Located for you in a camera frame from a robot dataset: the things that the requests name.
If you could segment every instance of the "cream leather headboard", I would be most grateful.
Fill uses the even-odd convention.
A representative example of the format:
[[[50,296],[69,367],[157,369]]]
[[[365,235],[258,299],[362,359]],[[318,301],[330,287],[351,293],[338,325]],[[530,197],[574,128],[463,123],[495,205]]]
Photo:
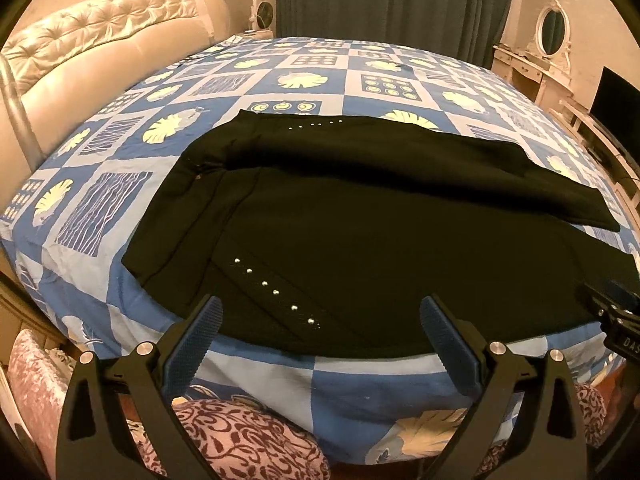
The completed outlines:
[[[0,207],[105,104],[229,35],[224,0],[87,0],[9,37],[0,50]]]

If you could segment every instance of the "blue and white checkered bedspread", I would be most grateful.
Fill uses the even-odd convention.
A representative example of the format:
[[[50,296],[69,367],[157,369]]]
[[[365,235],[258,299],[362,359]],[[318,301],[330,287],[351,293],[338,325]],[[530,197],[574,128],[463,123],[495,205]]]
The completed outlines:
[[[101,358],[157,340],[175,318],[120,259],[181,154],[239,109],[347,114],[517,142],[535,163],[601,190],[622,225],[581,227],[633,253],[630,223],[582,148],[493,73],[421,50],[367,41],[232,38],[148,77],[82,124],[22,186],[0,234],[22,283],[81,349]],[[620,358],[593,323],[511,347],[566,353],[577,381]],[[286,355],[219,336],[188,395],[249,396],[312,431],[331,460],[376,463],[439,452],[468,406],[435,355],[340,360]],[[506,418],[501,435],[512,427]]]

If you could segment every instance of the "metal screw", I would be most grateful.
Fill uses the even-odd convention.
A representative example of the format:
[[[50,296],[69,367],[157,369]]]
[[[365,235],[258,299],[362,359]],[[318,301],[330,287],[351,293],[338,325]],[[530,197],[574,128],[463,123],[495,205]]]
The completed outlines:
[[[140,343],[136,348],[136,352],[138,352],[139,355],[149,355],[151,354],[153,349],[154,349],[153,343],[149,343],[147,341],[145,343]]]
[[[82,355],[80,356],[80,362],[83,365],[87,365],[93,360],[93,358],[94,358],[93,352],[82,352]]]
[[[507,347],[499,341],[494,341],[489,345],[489,350],[496,355],[502,355],[507,351]]]
[[[562,361],[562,359],[564,359],[564,355],[562,354],[562,352],[559,350],[556,350],[555,348],[551,352],[549,352],[549,355],[554,361],[557,361],[557,362],[560,362]]]

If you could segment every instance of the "black dress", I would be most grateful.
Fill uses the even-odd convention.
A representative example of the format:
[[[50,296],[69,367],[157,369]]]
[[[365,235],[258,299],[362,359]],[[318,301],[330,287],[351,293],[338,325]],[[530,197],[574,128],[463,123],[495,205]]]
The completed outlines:
[[[395,358],[433,351],[418,318],[432,293],[505,342],[593,321],[581,282],[640,293],[633,257],[569,222],[620,229],[596,189],[517,144],[241,111],[185,150],[122,262],[178,316],[218,296],[224,335]]]

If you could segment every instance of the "black tv screen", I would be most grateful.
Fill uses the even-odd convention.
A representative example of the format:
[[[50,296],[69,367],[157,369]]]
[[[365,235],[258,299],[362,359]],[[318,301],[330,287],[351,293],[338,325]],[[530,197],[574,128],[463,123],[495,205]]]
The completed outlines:
[[[590,115],[640,164],[640,90],[603,67]]]

